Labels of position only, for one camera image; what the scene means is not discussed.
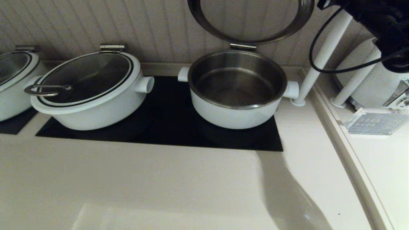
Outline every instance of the black induction cooktop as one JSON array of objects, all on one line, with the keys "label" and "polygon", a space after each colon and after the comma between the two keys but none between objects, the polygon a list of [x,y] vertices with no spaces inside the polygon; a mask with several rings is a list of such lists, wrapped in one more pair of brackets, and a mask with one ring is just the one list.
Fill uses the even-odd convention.
[{"label": "black induction cooktop", "polygon": [[29,108],[17,116],[0,122],[0,133],[17,134],[37,113],[34,108]]},{"label": "black induction cooktop", "polygon": [[213,125],[194,109],[189,85],[176,77],[155,77],[155,86],[130,116],[111,126],[77,131],[51,118],[41,137],[166,144],[225,149],[283,151],[274,117],[251,129]]}]

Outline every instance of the white support stand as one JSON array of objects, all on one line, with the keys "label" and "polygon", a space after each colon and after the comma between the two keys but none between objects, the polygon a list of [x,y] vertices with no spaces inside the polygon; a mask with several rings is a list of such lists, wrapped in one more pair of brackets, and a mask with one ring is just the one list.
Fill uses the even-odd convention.
[{"label": "white support stand", "polygon": [[[347,29],[349,23],[352,20],[352,16],[349,15],[346,11],[341,11],[334,21],[332,30],[329,32],[327,38],[322,45],[322,48],[319,50],[317,57],[314,60],[315,65],[322,69],[328,62],[328,59],[331,57],[331,54],[334,52],[336,46],[341,40],[342,35]],[[311,90],[312,86],[316,82],[320,72],[310,68],[304,82],[300,88],[300,94],[297,99],[291,99],[291,103],[295,106],[304,106],[305,97],[308,92]]]},{"label": "white support stand", "polygon": [[[363,63],[373,61],[377,58],[380,58],[380,56],[380,51],[376,47],[374,47]],[[367,75],[372,71],[374,67],[375,64],[356,70],[353,77],[342,88],[340,93],[336,97],[330,99],[331,104],[338,108],[345,108],[345,101],[352,95],[352,93],[354,93],[356,88],[358,88],[358,86],[362,83],[362,81],[367,77]]]}]

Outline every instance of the black cable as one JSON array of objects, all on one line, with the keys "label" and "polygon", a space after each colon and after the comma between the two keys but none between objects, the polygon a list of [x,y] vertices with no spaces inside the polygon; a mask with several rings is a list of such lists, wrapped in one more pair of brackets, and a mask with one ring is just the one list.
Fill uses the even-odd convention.
[{"label": "black cable", "polygon": [[400,54],[400,53],[405,52],[405,51],[408,50],[408,49],[402,49],[402,50],[396,51],[396,52],[394,52],[394,53],[392,53],[392,54],[390,54],[390,55],[388,55],[388,56],[381,57],[381,58],[375,59],[375,60],[373,60],[373,61],[370,61],[370,62],[361,64],[361,65],[357,65],[357,66],[354,66],[354,67],[346,68],[346,69],[343,69],[343,70],[323,70],[323,69],[318,68],[318,67],[314,64],[314,61],[313,61],[313,59],[312,59],[312,51],[314,50],[315,43],[317,42],[317,40],[318,40],[319,36],[321,35],[321,33],[322,33],[322,32],[324,31],[324,29],[327,27],[327,25],[338,15],[346,6],[347,6],[347,5],[344,5],[344,6],[342,6],[341,8],[339,8],[339,9],[324,23],[324,25],[322,25],[321,29],[319,29],[318,33],[315,35],[315,38],[314,38],[314,40],[313,40],[312,43],[311,43],[309,60],[310,60],[311,67],[314,68],[316,71],[321,72],[321,73],[325,73],[325,74],[338,74],[338,73],[345,73],[345,72],[349,72],[349,71],[354,71],[354,70],[358,70],[358,69],[361,69],[361,68],[364,68],[364,67],[373,65],[373,64],[378,63],[378,62],[381,62],[381,61],[385,61],[385,60],[391,59],[391,58],[395,57],[396,55],[398,55],[398,54]]}]

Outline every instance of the white ceramic pot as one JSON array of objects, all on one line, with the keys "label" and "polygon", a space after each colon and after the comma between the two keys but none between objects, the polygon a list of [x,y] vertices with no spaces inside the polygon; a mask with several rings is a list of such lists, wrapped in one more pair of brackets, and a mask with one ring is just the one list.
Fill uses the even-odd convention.
[{"label": "white ceramic pot", "polygon": [[[67,76],[58,79],[59,73],[66,73]],[[81,73],[86,75],[84,79],[76,80],[75,75]],[[36,110],[52,115],[65,127],[92,130],[109,126],[133,113],[152,90],[154,81],[153,77],[144,77],[139,61],[130,54],[93,53],[55,67],[38,79],[35,85],[27,87],[26,92],[33,95],[31,103]],[[41,94],[52,94],[52,90],[59,88],[50,91],[42,84],[68,84],[72,85],[72,89],[60,90],[57,97],[45,97]]]},{"label": "white ceramic pot", "polygon": [[27,82],[48,69],[32,52],[0,55],[0,122],[31,107],[30,96],[24,93]]},{"label": "white ceramic pot", "polygon": [[[284,71],[273,61],[238,50],[203,56],[190,68],[183,67],[178,80],[189,82],[193,106],[200,116],[228,129],[248,129],[266,122],[274,115],[282,97],[295,99],[299,93],[298,83],[287,81]],[[258,94],[265,97],[252,100]]]}]

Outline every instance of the glass lid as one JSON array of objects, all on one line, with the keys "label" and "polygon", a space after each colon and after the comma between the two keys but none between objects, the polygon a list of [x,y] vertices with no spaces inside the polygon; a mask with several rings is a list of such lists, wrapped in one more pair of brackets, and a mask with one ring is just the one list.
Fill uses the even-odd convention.
[{"label": "glass lid", "polygon": [[196,21],[211,34],[238,44],[286,38],[309,20],[314,0],[188,0]]},{"label": "glass lid", "polygon": [[0,85],[17,76],[28,65],[30,56],[25,53],[11,53],[0,56]]},{"label": "glass lid", "polygon": [[60,66],[47,75],[42,85],[70,85],[71,90],[41,88],[41,92],[58,91],[47,97],[54,103],[72,103],[95,97],[124,82],[132,70],[130,59],[122,54],[98,53],[83,56]]}]

